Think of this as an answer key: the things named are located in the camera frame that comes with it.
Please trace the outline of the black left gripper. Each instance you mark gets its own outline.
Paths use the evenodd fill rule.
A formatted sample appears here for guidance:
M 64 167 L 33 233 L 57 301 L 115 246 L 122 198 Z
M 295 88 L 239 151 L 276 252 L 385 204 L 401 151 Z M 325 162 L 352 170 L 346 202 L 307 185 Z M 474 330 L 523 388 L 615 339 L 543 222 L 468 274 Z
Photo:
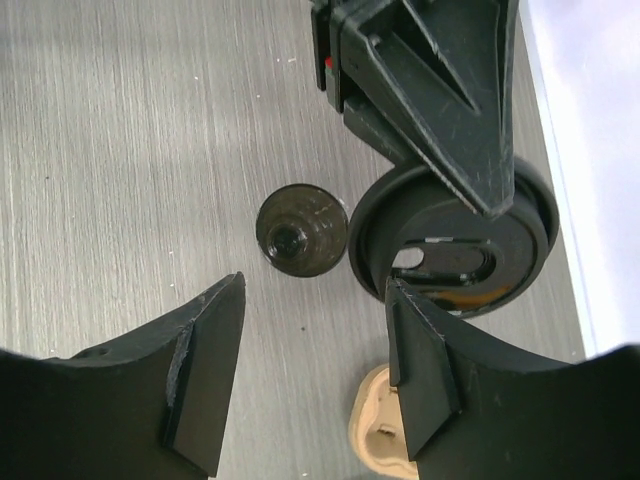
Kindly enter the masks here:
M 312 1 L 316 86 L 344 125 L 392 164 L 416 153 L 474 212 L 498 217 L 515 190 L 518 6 Z M 367 99 L 345 100 L 343 74 Z

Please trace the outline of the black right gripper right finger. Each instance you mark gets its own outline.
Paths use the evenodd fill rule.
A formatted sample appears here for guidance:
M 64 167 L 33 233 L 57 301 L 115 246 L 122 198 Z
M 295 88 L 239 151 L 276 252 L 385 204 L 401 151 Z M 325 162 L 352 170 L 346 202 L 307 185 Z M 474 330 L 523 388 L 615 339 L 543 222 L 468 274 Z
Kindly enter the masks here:
M 391 280 L 390 383 L 423 479 L 635 479 L 639 349 L 570 364 L 502 341 Z

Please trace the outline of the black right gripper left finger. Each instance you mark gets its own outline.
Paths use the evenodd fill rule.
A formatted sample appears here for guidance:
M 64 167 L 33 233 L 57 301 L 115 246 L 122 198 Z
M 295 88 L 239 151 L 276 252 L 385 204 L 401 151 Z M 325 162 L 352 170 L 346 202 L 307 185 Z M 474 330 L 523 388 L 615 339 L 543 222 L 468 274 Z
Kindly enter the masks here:
M 216 476 L 245 305 L 235 273 L 70 358 L 3 351 L 2 477 Z

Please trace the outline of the black cup lid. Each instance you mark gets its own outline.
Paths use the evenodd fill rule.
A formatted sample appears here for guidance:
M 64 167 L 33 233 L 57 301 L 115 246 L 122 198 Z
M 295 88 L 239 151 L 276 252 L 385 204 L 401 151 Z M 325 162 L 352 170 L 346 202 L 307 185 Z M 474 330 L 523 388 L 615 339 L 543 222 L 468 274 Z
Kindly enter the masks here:
M 462 318 L 515 300 L 539 276 L 559 231 L 542 175 L 515 160 L 512 206 L 494 220 L 473 213 L 428 168 L 396 166 L 359 201 L 348 253 L 362 287 L 384 300 L 393 277 Z

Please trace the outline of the black coffee cup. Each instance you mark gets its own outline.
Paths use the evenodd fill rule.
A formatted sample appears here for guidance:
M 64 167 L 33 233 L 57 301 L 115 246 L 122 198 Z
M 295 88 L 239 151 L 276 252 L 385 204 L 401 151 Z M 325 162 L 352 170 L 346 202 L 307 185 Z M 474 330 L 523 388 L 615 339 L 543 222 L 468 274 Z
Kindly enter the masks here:
M 258 245 L 269 263 L 297 278 L 313 278 L 342 259 L 349 219 L 342 203 L 310 184 L 286 185 L 262 203 L 255 225 Z

